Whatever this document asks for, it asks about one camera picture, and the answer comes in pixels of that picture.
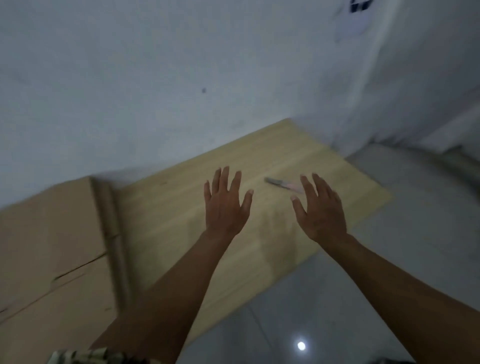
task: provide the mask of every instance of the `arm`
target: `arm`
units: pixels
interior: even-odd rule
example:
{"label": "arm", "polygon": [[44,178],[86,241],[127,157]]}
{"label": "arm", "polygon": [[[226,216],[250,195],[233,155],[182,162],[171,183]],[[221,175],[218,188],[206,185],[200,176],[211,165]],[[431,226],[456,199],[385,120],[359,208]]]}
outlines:
{"label": "arm", "polygon": [[230,191],[228,167],[204,185],[206,230],[193,247],[140,299],[119,315],[91,348],[108,347],[137,357],[174,363],[223,253],[247,222],[253,191],[239,204],[241,172]]}
{"label": "arm", "polygon": [[297,221],[357,284],[418,363],[480,362],[480,312],[433,289],[347,234],[340,198],[318,175],[305,176],[307,211],[293,196]]}

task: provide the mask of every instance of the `light wood board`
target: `light wood board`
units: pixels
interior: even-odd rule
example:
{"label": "light wood board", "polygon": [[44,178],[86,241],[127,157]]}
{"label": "light wood board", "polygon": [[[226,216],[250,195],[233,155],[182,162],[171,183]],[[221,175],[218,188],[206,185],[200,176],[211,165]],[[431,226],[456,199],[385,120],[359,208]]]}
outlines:
{"label": "light wood board", "polygon": [[[289,119],[136,182],[118,192],[134,284],[146,289],[205,228],[203,184],[218,167],[242,170],[240,195],[255,190],[251,216],[221,259],[188,341],[262,292],[319,250],[297,225],[291,191],[264,177],[299,181],[315,171],[340,195],[349,227],[390,199],[389,192],[312,140]],[[300,195],[305,206],[305,197]]]}

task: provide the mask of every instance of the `person's left arm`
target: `person's left arm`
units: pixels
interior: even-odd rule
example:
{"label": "person's left arm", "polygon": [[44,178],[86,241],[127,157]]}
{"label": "person's left arm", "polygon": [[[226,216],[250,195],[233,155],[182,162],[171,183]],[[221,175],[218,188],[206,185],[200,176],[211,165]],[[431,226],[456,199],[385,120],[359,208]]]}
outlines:
{"label": "person's left arm", "polygon": [[174,363],[185,343],[220,258],[245,226],[253,190],[239,203],[241,172],[228,190],[228,171],[204,185],[206,230],[192,248],[92,344],[141,358]]}

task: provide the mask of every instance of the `floor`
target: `floor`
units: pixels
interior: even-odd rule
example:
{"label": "floor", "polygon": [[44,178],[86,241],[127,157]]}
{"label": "floor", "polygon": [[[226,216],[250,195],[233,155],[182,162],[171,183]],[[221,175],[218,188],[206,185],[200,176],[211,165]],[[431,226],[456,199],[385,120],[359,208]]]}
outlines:
{"label": "floor", "polygon": [[[474,190],[405,150],[370,145],[349,161],[395,197],[352,233],[415,277],[480,309]],[[190,344],[179,363],[362,364],[382,356],[410,358],[346,273],[320,252]]]}

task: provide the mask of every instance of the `person's right arm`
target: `person's right arm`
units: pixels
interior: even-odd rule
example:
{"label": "person's right arm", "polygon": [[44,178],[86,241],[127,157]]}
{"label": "person's right arm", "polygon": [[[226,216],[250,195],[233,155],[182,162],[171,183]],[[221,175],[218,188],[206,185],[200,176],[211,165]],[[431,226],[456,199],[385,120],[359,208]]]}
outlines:
{"label": "person's right arm", "polygon": [[292,196],[297,221],[357,284],[418,363],[480,363],[480,312],[433,289],[347,233],[338,194],[313,174],[301,182],[307,211]]}

